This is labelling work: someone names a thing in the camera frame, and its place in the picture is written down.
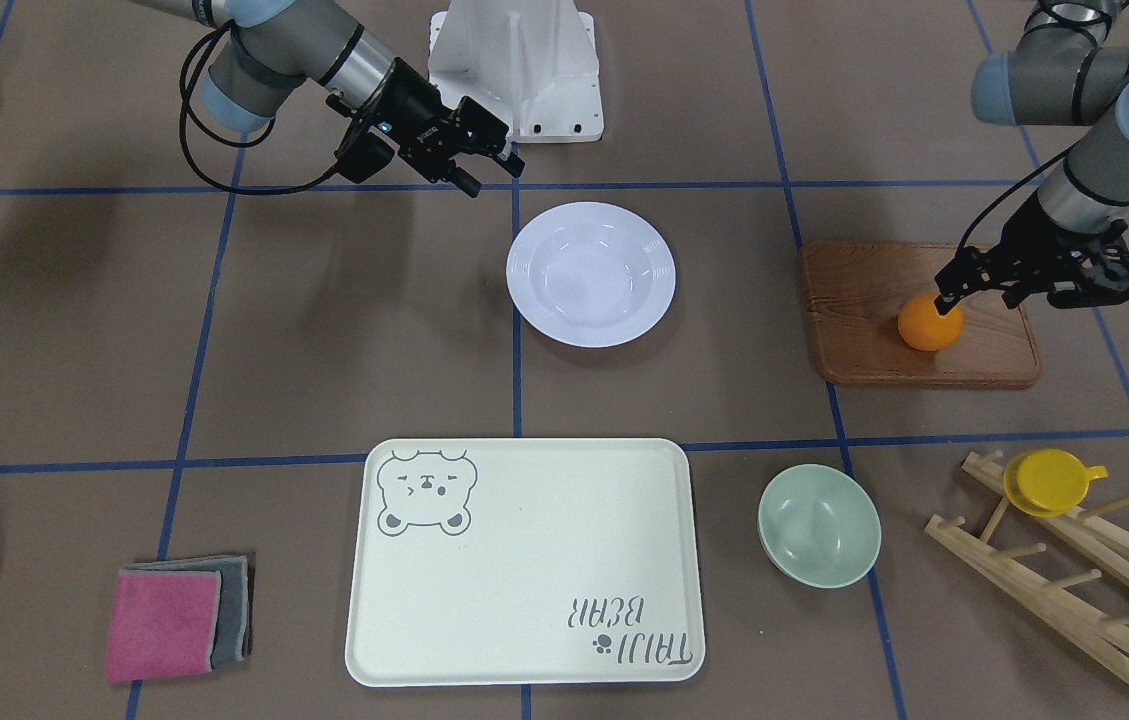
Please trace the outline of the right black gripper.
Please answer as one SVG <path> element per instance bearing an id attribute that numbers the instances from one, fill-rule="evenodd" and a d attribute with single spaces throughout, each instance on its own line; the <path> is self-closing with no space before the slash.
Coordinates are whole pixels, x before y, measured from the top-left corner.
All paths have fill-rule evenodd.
<path id="1" fill-rule="evenodd" d="M 350 120 L 349 128 L 371 129 L 384 138 L 394 147 L 395 158 L 426 181 L 448 182 L 471 199 L 480 196 L 482 183 L 456 165 L 456 155 L 490 158 L 511 178 L 520 178 L 526 169 L 517 146 L 508 141 L 508 124 L 469 96 L 448 108 L 439 88 L 403 59 L 392 61 L 384 81 L 364 104 L 345 104 L 343 95 L 331 93 L 329 106 Z"/>

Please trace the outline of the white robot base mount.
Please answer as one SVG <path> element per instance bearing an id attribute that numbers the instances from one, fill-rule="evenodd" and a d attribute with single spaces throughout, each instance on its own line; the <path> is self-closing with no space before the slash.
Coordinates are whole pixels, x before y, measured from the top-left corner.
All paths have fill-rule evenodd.
<path id="1" fill-rule="evenodd" d="M 431 15 L 428 51 L 441 100 L 480 102 L 514 142 L 604 137 L 595 19 L 574 1 L 450 1 Z"/>

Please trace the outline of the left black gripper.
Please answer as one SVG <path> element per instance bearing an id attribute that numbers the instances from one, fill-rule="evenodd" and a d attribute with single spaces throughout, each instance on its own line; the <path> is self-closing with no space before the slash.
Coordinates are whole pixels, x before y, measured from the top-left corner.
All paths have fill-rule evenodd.
<path id="1" fill-rule="evenodd" d="M 934 281 L 939 316 L 968 297 L 1000 291 L 1007 309 L 1043 293 L 1057 309 L 1121 305 L 1129 300 L 1128 223 L 1114 219 L 1099 232 L 1068 231 L 1032 195 L 1004 223 L 990 251 L 954 251 Z"/>

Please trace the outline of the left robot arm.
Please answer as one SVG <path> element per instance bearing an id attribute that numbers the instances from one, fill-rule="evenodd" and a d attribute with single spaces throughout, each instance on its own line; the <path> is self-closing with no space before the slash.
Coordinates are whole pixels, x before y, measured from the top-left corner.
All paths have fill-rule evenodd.
<path id="1" fill-rule="evenodd" d="M 1129 300 L 1129 47 L 1108 44 L 1122 1 L 1039 1 L 1015 50 L 989 56 L 971 88 L 975 118 L 1075 126 L 1084 137 L 1038 169 L 1032 191 L 975 249 L 962 238 L 935 276 L 934 307 L 997 291 L 1007 307 L 1040 293 L 1058 309 Z"/>

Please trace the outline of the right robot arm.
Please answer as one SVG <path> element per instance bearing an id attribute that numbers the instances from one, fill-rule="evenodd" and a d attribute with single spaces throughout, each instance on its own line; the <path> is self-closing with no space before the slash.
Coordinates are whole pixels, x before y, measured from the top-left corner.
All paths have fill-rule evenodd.
<path id="1" fill-rule="evenodd" d="M 151 9 L 208 29 L 181 69 L 183 149 L 190 126 L 213 135 L 195 99 L 236 133 L 234 149 L 248 149 L 270 137 L 296 88 L 313 81 L 349 122 L 323 181 L 362 183 L 401 159 L 426 181 L 476 197 L 481 184 L 456 164 L 460 155 L 495 160 L 515 178 L 524 170 L 500 118 L 472 97 L 446 105 L 439 88 L 334 1 L 154 1 Z"/>

